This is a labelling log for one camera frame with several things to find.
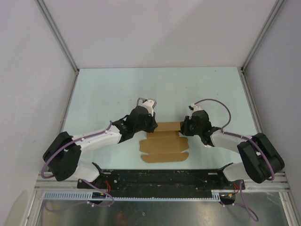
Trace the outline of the brown cardboard box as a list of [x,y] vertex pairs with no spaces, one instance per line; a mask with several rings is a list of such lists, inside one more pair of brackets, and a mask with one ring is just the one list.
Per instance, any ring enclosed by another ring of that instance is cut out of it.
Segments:
[[183,162],[189,157],[188,139],[180,136],[180,122],[159,122],[154,132],[139,142],[146,163]]

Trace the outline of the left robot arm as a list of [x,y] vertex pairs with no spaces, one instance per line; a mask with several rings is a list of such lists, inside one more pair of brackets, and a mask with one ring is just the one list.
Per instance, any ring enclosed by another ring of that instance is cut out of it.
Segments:
[[[89,151],[132,139],[140,131],[153,133],[158,126],[155,116],[153,108],[136,106],[129,115],[89,135],[76,137],[66,131],[61,132],[43,154],[45,165],[41,177],[55,178],[56,181],[85,180],[93,188],[101,187],[104,182],[101,168],[94,162],[82,161],[81,157]],[[52,173],[51,176],[45,174],[47,169]]]

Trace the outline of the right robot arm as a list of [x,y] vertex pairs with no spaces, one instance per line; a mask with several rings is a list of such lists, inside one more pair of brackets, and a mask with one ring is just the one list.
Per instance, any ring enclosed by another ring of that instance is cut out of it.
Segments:
[[220,168],[217,184],[228,189],[234,181],[250,179],[257,184],[274,180],[285,163],[273,144],[263,133],[242,136],[212,126],[204,110],[193,112],[181,122],[180,133],[187,137],[198,136],[205,146],[221,147],[240,155],[240,163],[229,163]]

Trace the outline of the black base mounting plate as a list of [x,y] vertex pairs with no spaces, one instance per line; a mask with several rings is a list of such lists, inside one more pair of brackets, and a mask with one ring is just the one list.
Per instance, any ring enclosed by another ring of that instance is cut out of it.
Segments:
[[234,193],[239,181],[229,182],[219,169],[105,169],[92,185],[79,180],[79,189],[109,188],[113,197],[189,199],[211,198],[213,190]]

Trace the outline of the right aluminium corner post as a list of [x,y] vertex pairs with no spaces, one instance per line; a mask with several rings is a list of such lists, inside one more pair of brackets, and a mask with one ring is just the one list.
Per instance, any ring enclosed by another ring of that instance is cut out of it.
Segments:
[[260,48],[262,42],[266,38],[269,30],[272,28],[272,25],[276,21],[279,13],[281,12],[283,6],[285,5],[286,0],[277,0],[272,7],[272,10],[269,12],[267,19],[265,20],[259,34],[257,35],[254,44],[252,45],[246,59],[244,60],[242,66],[240,67],[242,72],[245,72],[248,68],[249,64],[251,63],[252,59],[254,58],[256,52]]

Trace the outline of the aluminium corner post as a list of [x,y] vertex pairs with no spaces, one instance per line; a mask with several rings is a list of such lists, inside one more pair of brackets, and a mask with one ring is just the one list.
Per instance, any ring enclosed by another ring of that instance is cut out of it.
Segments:
[[63,54],[65,55],[69,65],[71,66],[71,68],[73,69],[73,71],[75,73],[77,73],[79,71],[79,68],[77,67],[75,60],[69,50],[69,48],[67,47],[67,44],[61,34],[61,32],[58,29],[58,26],[56,25],[46,3],[44,0],[35,0],[36,5],[38,6],[42,16],[44,17],[47,25],[49,26],[58,46],[60,47],[60,49],[62,50]]
[[254,44],[252,45],[246,59],[244,60],[242,66],[240,67],[242,72],[245,72],[248,68],[249,64],[251,63],[252,59],[254,58],[256,52],[260,48],[262,42],[266,38],[269,30],[272,28],[272,25],[276,21],[279,13],[281,12],[283,6],[285,5],[286,0],[277,0],[272,7],[272,10],[269,12],[267,19],[265,20],[259,34],[257,35]]

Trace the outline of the left aluminium corner post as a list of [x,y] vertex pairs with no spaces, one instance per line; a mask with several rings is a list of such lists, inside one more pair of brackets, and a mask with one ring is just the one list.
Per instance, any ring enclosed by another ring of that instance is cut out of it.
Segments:
[[47,25],[49,26],[58,46],[60,47],[60,49],[62,50],[63,54],[65,55],[69,65],[71,66],[71,68],[73,69],[73,71],[75,73],[77,73],[79,71],[79,68],[77,67],[75,60],[69,50],[69,48],[67,47],[67,44],[61,34],[61,32],[58,29],[58,26],[56,25],[46,3],[44,0],[35,0],[36,5],[38,6],[42,16],[44,17]]

